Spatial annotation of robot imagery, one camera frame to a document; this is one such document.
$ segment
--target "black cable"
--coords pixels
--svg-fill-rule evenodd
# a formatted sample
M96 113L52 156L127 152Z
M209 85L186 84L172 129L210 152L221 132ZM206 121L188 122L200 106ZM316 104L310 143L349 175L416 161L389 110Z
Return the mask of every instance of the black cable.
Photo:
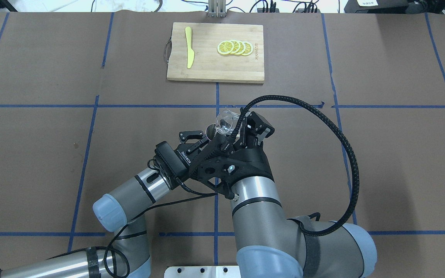
M353 149L350 143L348 142L348 139L346 139L343 132L341 132L341 130L322 112L320 112L318 109L316 109L314 106L311 106L307 102L304 102L303 100L299 100L294 97L288 97L285 95L263 95L249 102L249 104L247 104L245 108L241 110L240 114L246 115L247 112L252 108L252 106L257 104L258 102L263 102L265 100L279 100L280 102L289 102L307 109L309 112L311 112L312 114L317 116L321 121L323 121L323 123L325 123L327 127L329 127L329 129L332 130L332 132L336 135L336 137L343 145L344 150L346 151L346 154L348 155L348 159L350 161L351 174L352 174L352 190L348 208L346 209L344 215L341 216L341 218L336 223L332 224L332 226L322 231L308 231L307 229L304 228L303 224L300 224L300 230L306 236L325 236L327 234L334 232L335 230L339 229L344 223L346 223L346 221L353 214L353 211L355 211L355 206L357 205L358 201L358 193L360 192L360 172L358 170L357 158L355 157L355 153L353 152ZM234 144L236 136L240 131L243 118L245 117L238 118L238 122L236 123L233 132L229 136L228 141L222 145L221 151L227 151L228 147Z
M164 182L168 185L168 181L166 181L166 179L164 178L163 174L161 173L161 167L159 166L159 163L157 162L157 160L155 159L150 159L149 161L147 161L147 167L151 170L154 170L157 172L157 174L159 174L159 176L161 176L164 180ZM183 190L185 190L188 193L192 193L195 195L199 195L199 196L213 196L213 193L201 193L201 192L197 192L195 190L192 190L191 188L187 187L187 185L185 185L183 183L183 181L180 180L180 178L178 178L177 176L175 176L175 180L176 182L183 188Z
M158 12L162 7L162 0L158 0L158 1L159 1L159 6L157 6L157 9L154 12Z
M187 3L200 3L200 4L205 4L207 5L208 2L200 2L200 1L189 1L189 0L182 0L183 2L187 2Z
M0 2L1 2L1 4L2 4L3 6L5 6L6 9L8 9L9 11L17 11L17 10L15 9L15 7L13 7L13 5L11 5L10 2L8 2L8 0L0 0Z
M106 246L95 246L95 248L97 249L97 250L106 250ZM63 254L60 254L60 255L57 255L57 256L54 256L54 257L51 257L51 258L49 258L48 260L51 260L51 259L55 259L55 258L59 258L59 257L64 257L64 256L66 256L66 255L71 255L71 254L74 254L74 253L78 253L78 252L83 252L83 251L86 251L87 250L87 248L80 248L80 249L77 249L77 250L73 250L73 251L70 251L70 252L66 252L66 253L63 253ZM118 249L114 249L114 251L113 251L113 254L115 254L115 253L122 253L120 250L118 250Z
M228 10L230 10L230 9L239 9L240 11L245 12L244 10L242 10L242 9L239 8L239 7L230 7L230 8L228 8Z
M258 0L257 2L255 2L255 4L250 8L249 12L252 12L253 8L259 3L259 2L263 2L263 10L265 11L265 9L269 8L269 3L267 2L267 0Z
M299 2L296 6L295 6L295 8L293 9L293 13L296 11L296 9L298 8L298 6L300 5L300 4L305 4L305 9L307 8L307 2Z
M183 200L178 200L178 201L174 201L174 202L168 202L168 203L164 203L164 204L159 204L159 205L155 205L152 207L149 207L147 209L145 209L144 211L142 211L141 213L139 213L137 216L135 216L127 225L124 225L120 231L113 237L113 239L111 239L111 241L109 242L109 244L106 246L105 248L105 252L104 252L104 267L106 268L106 272L112 276L113 278L126 278L129 275L129 263L128 260L126 259L126 257L122 257L121 256L121 252L115 248L113 248L113 242L118 239L118 237L120 236L120 234L128 227L128 225L130 225L131 223L134 222L134 220L136 220L137 218L139 218L140 216L144 215L144 213L146 213L149 210L155 209L155 208L159 208L159 207L164 207L164 206L170 206L170 205L175 205L175 204L180 204L180 203L184 203L184 202L189 202L189 201L194 201L194 200L198 200L198 199L203 199L203 198L207 198L207 197L212 197L212 196L216 196L217 193L210 193L206 196L198 196L198 197L193 197L193 198L188 198L188 199L183 199ZM125 264L127 266L127 273L125 276L117 276L114 273L111 272L111 270L109 269L108 265L107 265L107 253L111 250L114 250L116 253L118 253L118 255L120 255L120 257L122 257L122 259L125 261Z
M311 215L309 215L309 218L310 218L310 219L315 218L316 221L319 221L319 220L320 220L320 212L314 212L314 213L312 213Z

